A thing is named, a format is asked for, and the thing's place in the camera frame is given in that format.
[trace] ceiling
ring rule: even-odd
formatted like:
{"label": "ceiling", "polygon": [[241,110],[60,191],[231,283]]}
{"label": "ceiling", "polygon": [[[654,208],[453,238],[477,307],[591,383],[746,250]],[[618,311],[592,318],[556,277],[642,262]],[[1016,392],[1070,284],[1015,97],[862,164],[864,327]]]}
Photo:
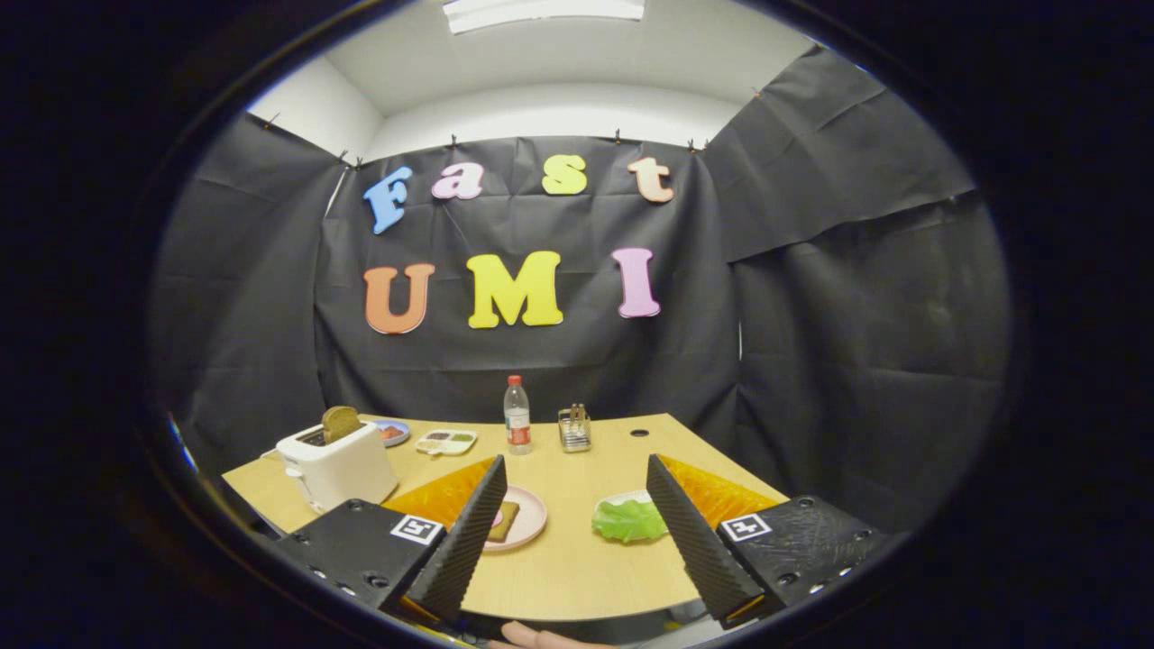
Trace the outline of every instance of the ceiling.
{"label": "ceiling", "polygon": [[327,58],[389,117],[480,90],[623,83],[743,105],[811,45],[730,0],[647,0],[640,22],[552,18],[454,36],[441,0],[417,0]]}

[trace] foam letter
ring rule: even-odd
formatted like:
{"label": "foam letter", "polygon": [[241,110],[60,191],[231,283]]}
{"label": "foam letter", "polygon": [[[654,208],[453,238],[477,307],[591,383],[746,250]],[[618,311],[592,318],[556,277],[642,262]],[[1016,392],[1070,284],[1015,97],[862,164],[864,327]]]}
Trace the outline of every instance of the foam letter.
{"label": "foam letter", "polygon": [[441,180],[433,185],[433,195],[439,199],[475,199],[481,193],[481,176],[485,167],[477,163],[457,163],[444,167]]}
{"label": "foam letter", "polygon": [[661,177],[669,176],[669,167],[657,164],[653,158],[642,158],[629,166],[637,174],[637,191],[654,203],[665,203],[673,199],[673,189],[661,186]]}
{"label": "foam letter", "polygon": [[585,159],[580,156],[552,156],[545,161],[545,178],[541,186],[547,194],[579,194],[589,179],[580,170],[585,169]]}
{"label": "foam letter", "polygon": [[493,303],[497,303],[505,324],[512,324],[526,299],[529,306],[522,322],[531,327],[561,322],[563,314],[557,309],[554,284],[554,271],[559,263],[561,255],[557,253],[537,251],[525,258],[515,281],[497,255],[477,255],[470,259],[465,266],[473,271],[477,288],[469,326],[473,329],[496,327],[499,321],[493,313]]}
{"label": "foam letter", "polygon": [[646,248],[619,248],[610,256],[621,266],[624,300],[617,313],[622,318],[652,318],[661,313],[661,305],[653,300],[649,284],[649,260],[653,259],[653,253]]}
{"label": "foam letter", "polygon": [[365,192],[365,200],[373,206],[373,217],[376,218],[376,224],[373,226],[374,234],[384,232],[388,226],[400,221],[400,217],[405,215],[404,208],[392,203],[396,201],[397,204],[400,204],[409,197],[409,189],[405,188],[404,181],[412,177],[413,170],[403,166]]}
{"label": "foam letter", "polygon": [[389,286],[397,276],[396,268],[382,266],[365,273],[368,289],[365,293],[365,320],[382,334],[407,334],[425,320],[428,305],[429,275],[436,270],[432,263],[414,263],[405,267],[409,276],[409,311],[394,315],[389,311]]}

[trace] bottle label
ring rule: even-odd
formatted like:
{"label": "bottle label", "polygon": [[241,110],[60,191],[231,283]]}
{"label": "bottle label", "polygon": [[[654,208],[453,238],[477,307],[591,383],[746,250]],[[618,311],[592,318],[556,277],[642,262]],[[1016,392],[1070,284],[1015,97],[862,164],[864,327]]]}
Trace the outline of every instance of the bottle label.
{"label": "bottle label", "polygon": [[509,443],[529,443],[529,415],[507,416],[505,428],[509,431]]}

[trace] white wall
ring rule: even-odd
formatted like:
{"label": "white wall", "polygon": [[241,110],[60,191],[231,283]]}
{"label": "white wall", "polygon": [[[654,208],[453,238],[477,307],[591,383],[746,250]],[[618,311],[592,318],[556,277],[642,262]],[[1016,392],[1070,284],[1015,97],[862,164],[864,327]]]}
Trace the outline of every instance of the white wall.
{"label": "white wall", "polygon": [[275,124],[345,159],[369,159],[366,148],[383,118],[331,62],[319,57],[273,85],[248,107],[264,120],[277,113]]}
{"label": "white wall", "polygon": [[486,90],[387,118],[366,161],[458,142],[537,135],[612,137],[700,147],[742,104],[610,83],[553,83]]}

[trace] toaster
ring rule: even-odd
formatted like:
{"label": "toaster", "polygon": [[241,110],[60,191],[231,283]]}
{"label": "toaster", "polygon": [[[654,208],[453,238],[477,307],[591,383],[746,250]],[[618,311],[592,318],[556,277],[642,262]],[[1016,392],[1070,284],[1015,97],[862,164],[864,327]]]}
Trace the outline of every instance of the toaster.
{"label": "toaster", "polygon": [[277,452],[285,475],[317,514],[354,498],[382,502],[397,487],[397,475],[373,422],[332,443],[324,442],[323,426],[313,426],[278,441]]}

